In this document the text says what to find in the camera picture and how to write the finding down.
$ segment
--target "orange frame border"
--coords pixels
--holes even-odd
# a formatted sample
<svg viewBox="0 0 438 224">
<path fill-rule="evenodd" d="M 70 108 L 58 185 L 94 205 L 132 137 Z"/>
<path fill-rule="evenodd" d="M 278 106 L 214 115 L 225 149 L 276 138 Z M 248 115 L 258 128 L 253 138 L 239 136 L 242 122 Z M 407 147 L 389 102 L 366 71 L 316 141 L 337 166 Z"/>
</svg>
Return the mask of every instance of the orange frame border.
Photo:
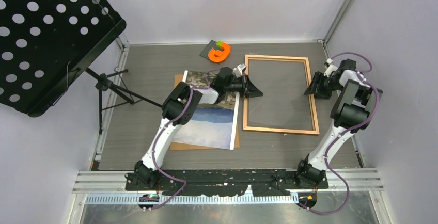
<svg viewBox="0 0 438 224">
<path fill-rule="evenodd" d="M 249 61 L 250 60 L 271 60 L 271 61 L 289 61 L 289 62 L 303 62 L 304 71 L 306 73 L 306 83 L 309 87 L 310 78 L 310 65 L 309 59 L 306 57 L 290 57 L 290 56 L 270 56 L 270 55 L 245 55 L 245 73 L 249 76 Z M 318 116 L 316 113 L 315 97 L 313 94 L 309 95 L 310 114 L 312 118 L 312 130 L 291 130 L 291 129 L 275 129 L 271 127 L 252 127 L 248 126 L 248 101 L 243 100 L 243 130 L 245 131 L 258 131 L 258 132 L 271 132 L 271 133 L 284 133 L 284 134 L 301 134 L 301 135 L 319 135 Z"/>
</svg>

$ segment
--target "music stand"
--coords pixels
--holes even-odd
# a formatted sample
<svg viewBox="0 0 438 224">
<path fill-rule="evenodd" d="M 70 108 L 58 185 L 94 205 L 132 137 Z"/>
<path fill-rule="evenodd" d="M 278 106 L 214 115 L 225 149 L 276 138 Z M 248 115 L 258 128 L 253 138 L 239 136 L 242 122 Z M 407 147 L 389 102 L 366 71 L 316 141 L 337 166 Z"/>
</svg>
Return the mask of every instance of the music stand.
<svg viewBox="0 0 438 224">
<path fill-rule="evenodd" d="M 107 0 L 0 0 L 0 103 L 41 116 L 87 72 L 98 80 L 99 133 L 102 91 L 138 102 L 126 92 L 161 107 L 107 79 L 128 70 L 98 75 L 88 68 L 125 28 Z"/>
</svg>

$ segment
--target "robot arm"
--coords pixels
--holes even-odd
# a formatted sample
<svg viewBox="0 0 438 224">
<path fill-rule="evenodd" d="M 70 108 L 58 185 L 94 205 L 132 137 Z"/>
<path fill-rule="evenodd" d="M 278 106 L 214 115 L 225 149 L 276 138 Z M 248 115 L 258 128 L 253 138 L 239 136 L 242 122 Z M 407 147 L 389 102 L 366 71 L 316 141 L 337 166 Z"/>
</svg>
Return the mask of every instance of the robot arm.
<svg viewBox="0 0 438 224">
<path fill-rule="evenodd" d="M 343 60 L 338 68 L 328 59 L 325 65 L 327 70 L 324 73 L 315 73 L 304 94 L 314 94 L 317 99 L 330 99 L 332 91 L 341 90 L 341 93 L 330 113 L 332 124 L 329 130 L 316 149 L 298 165 L 295 180 L 298 186 L 303 188 L 315 187 L 322 181 L 327 170 L 325 158 L 330 163 L 345 141 L 358 130 L 365 129 L 369 122 L 339 137 L 330 147 L 327 157 L 324 157 L 329 145 L 347 129 L 364 122 L 376 105 L 375 93 L 365 83 L 363 75 L 356 72 L 356 61 Z"/>
<path fill-rule="evenodd" d="M 162 166 L 164 156 L 173 137 L 183 125 L 190 121 L 198 104 L 217 104 L 229 92 L 233 91 L 239 92 L 243 98 L 263 96 L 263 93 L 251 83 L 248 75 L 244 73 L 245 69 L 245 64 L 238 65 L 234 70 L 228 67 L 221 68 L 210 87 L 196 87 L 193 89 L 190 101 L 191 86 L 185 82 L 180 82 L 163 103 L 163 118 L 151 146 L 142 157 L 142 160 L 135 164 L 134 173 L 127 174 L 127 177 L 130 177 L 127 179 L 131 181 L 141 180 L 148 188 L 156 186 L 159 178 L 158 167 Z"/>
</svg>

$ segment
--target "tripod stand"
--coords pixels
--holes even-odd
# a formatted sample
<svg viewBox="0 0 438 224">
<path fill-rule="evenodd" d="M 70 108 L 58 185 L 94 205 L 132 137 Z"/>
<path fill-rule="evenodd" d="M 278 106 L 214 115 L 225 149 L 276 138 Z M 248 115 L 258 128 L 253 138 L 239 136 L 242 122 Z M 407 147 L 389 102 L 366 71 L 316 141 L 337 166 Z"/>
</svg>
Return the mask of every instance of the tripod stand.
<svg viewBox="0 0 438 224">
<path fill-rule="evenodd" d="M 96 83 L 96 88 L 99 91 L 99 134 L 102 134 L 102 112 L 106 109 L 111 109 L 123 104 L 136 104 L 140 101 L 146 101 L 148 103 L 151 103 L 159 108 L 161 108 L 161 104 L 156 103 L 150 99 L 145 98 L 144 96 L 141 96 L 133 91 L 128 90 L 128 88 L 125 85 L 125 88 L 115 85 L 113 84 L 113 82 L 111 80 L 109 80 L 109 77 L 113 77 L 122 73 L 127 73 L 128 69 L 122 70 L 120 72 L 115 72 L 115 73 L 111 73 L 111 74 L 101 74 L 98 75 L 95 71 L 91 70 L 90 68 L 87 68 L 85 70 L 85 72 L 87 72 L 89 75 L 91 75 L 93 78 L 95 78 L 98 82 Z M 111 91 L 113 91 L 114 93 L 116 93 L 118 96 L 120 96 L 121 98 L 123 98 L 126 102 L 120 103 L 120 104 L 116 104 L 107 108 L 102 108 L 102 91 L 107 91 L 108 89 L 110 89 Z M 134 101 L 134 99 L 132 98 L 132 96 L 139 98 L 140 100 Z"/>
</svg>

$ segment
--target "landscape photo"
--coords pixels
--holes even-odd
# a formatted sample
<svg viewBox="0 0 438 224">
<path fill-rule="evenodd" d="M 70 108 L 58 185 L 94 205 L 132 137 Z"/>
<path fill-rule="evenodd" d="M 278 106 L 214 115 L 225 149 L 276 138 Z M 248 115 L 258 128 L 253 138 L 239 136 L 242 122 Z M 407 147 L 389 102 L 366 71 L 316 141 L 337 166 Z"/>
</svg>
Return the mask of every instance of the landscape photo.
<svg viewBox="0 0 438 224">
<path fill-rule="evenodd" d="M 211 82 L 215 74 L 208 75 Z M 205 73 L 185 71 L 183 81 L 191 86 L 207 86 Z M 230 92 L 218 104 L 199 104 L 191 120 L 178 131 L 173 142 L 234 149 L 239 93 Z"/>
</svg>

